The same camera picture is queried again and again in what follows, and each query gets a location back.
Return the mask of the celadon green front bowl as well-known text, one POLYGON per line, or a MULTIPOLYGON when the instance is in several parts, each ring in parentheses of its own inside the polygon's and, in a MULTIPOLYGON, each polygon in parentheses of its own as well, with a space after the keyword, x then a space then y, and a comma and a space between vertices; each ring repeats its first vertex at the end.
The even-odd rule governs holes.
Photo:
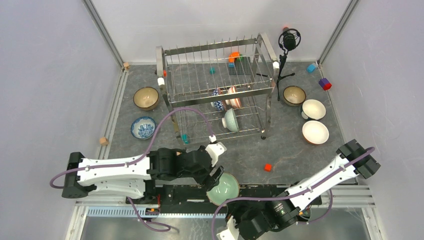
POLYGON ((240 194, 240 185, 230 173, 223 173, 219 178, 218 185, 206 192, 209 201, 214 205, 221 205, 228 199, 237 198, 240 194))

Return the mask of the celadon green bowl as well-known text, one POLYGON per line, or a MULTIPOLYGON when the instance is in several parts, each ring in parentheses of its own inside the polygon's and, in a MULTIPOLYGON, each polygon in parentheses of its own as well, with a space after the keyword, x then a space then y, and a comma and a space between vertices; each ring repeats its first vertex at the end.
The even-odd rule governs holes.
POLYGON ((237 198, 240 194, 240 185, 230 173, 223 173, 219 178, 218 185, 206 192, 209 201, 214 205, 221 205, 228 199, 237 198))
POLYGON ((221 121, 224 128, 228 129, 231 132, 239 132, 240 129, 237 121, 237 116, 233 108, 225 112, 225 115, 221 119, 221 121))

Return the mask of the white blue floral bowl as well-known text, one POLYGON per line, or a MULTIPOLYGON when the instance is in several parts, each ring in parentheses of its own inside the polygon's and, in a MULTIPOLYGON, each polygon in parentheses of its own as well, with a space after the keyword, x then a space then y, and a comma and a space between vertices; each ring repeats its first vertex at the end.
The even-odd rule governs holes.
POLYGON ((136 139, 147 140, 154 135, 156 127, 157 124, 153 118, 142 116, 133 121, 130 133, 136 139))

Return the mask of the copper bowl with floral motif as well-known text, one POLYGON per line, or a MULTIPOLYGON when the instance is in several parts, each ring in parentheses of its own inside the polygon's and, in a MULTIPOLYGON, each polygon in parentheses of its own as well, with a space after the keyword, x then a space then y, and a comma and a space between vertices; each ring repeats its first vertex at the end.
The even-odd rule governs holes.
POLYGON ((133 95, 134 104, 143 111, 151 111, 159 104, 159 92, 150 86, 140 88, 133 95))

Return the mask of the white bowl with orange rim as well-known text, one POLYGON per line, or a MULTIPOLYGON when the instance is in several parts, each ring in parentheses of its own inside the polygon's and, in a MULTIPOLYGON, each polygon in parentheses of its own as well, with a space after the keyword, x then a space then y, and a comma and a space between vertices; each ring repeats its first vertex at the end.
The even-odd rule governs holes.
POLYGON ((304 139, 313 145, 321 145, 327 142, 330 133, 328 128, 320 121, 310 120, 302 126, 304 139))

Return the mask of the dark bowl with lattice band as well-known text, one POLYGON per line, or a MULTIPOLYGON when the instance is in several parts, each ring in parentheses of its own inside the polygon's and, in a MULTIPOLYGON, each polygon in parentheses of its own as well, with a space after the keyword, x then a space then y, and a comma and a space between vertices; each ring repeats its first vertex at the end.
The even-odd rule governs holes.
POLYGON ((283 101, 291 107, 302 105, 306 98, 306 92, 299 86, 291 85, 283 90, 283 101))

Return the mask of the blue rimmed small bowl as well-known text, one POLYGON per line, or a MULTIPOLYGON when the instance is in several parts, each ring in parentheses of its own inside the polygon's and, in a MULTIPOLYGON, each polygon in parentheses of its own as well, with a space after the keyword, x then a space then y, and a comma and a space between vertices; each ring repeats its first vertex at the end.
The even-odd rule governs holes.
POLYGON ((324 104, 316 99, 308 99, 300 108, 301 117, 306 121, 320 121, 327 113, 324 104))

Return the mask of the small teal block behind rack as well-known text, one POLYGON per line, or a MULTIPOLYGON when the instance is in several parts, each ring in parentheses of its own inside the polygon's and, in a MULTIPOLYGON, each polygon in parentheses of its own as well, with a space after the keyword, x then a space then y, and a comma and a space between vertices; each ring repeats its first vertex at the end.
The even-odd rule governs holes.
POLYGON ((209 69, 209 73, 210 73, 211 75, 215 74, 215 72, 216 72, 216 70, 215 70, 215 68, 214 68, 214 67, 211 67, 211 68, 209 69))

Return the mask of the red cube block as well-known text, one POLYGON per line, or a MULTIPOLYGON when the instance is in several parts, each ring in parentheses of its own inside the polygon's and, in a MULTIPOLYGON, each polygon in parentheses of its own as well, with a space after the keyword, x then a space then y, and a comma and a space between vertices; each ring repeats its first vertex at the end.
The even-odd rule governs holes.
POLYGON ((264 171, 266 171, 266 172, 270 172, 271 170, 272 170, 272 165, 271 164, 269 164, 269 163, 266 163, 265 164, 265 166, 264 166, 264 171))

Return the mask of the pink patterned rear bowl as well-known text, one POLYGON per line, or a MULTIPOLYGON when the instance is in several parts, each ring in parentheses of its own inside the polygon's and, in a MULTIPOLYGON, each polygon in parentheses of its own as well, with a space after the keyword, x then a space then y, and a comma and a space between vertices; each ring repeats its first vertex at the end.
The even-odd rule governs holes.
MULTIPOLYGON (((212 96, 219 96, 222 94, 222 90, 220 88, 216 88, 212 92, 212 96)), ((210 103, 212 107, 215 107, 218 111, 226 111, 227 105, 224 100, 216 100, 210 103)))

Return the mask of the wooden cube at left edge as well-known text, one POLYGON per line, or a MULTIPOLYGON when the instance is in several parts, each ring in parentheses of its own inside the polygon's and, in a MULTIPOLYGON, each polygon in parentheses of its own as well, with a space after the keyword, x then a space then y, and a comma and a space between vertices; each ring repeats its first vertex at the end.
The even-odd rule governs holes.
POLYGON ((99 144, 101 146, 107 146, 109 144, 109 140, 105 136, 103 136, 99 139, 99 144))

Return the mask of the grey building baseplate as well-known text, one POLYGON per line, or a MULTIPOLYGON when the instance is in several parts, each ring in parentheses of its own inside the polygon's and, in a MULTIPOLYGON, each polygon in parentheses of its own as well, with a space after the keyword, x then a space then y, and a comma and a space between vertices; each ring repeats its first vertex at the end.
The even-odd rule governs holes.
POLYGON ((251 69, 251 58, 243 57, 241 60, 235 62, 234 67, 228 67, 229 75, 250 75, 251 69))

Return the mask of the orange arch block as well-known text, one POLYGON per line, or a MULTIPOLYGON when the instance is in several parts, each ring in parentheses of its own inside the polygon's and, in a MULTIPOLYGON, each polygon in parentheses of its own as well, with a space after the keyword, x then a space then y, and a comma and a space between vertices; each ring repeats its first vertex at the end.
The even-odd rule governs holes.
POLYGON ((238 51, 232 52, 228 57, 228 62, 234 64, 240 56, 238 51))

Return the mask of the light blue block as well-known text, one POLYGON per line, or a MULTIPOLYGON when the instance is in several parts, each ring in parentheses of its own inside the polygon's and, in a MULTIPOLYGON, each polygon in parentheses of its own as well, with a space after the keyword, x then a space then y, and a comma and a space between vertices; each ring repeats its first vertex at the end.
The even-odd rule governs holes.
POLYGON ((318 68, 318 65, 316 63, 311 63, 307 68, 306 71, 308 73, 314 72, 318 68))

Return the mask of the black microphone on tripod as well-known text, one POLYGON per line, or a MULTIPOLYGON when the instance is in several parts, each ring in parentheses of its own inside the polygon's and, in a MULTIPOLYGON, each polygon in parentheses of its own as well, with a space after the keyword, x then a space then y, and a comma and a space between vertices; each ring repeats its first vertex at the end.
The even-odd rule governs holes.
POLYGON ((291 73, 288 75, 282 76, 282 71, 284 69, 284 66, 286 64, 288 53, 290 51, 293 51, 296 49, 300 42, 301 42, 301 34, 300 32, 295 28, 289 28, 284 27, 282 30, 282 33, 278 37, 278 46, 283 51, 283 54, 279 55, 279 72, 276 80, 276 87, 277 87, 277 100, 280 101, 280 81, 287 78, 294 76, 295 73, 291 73))

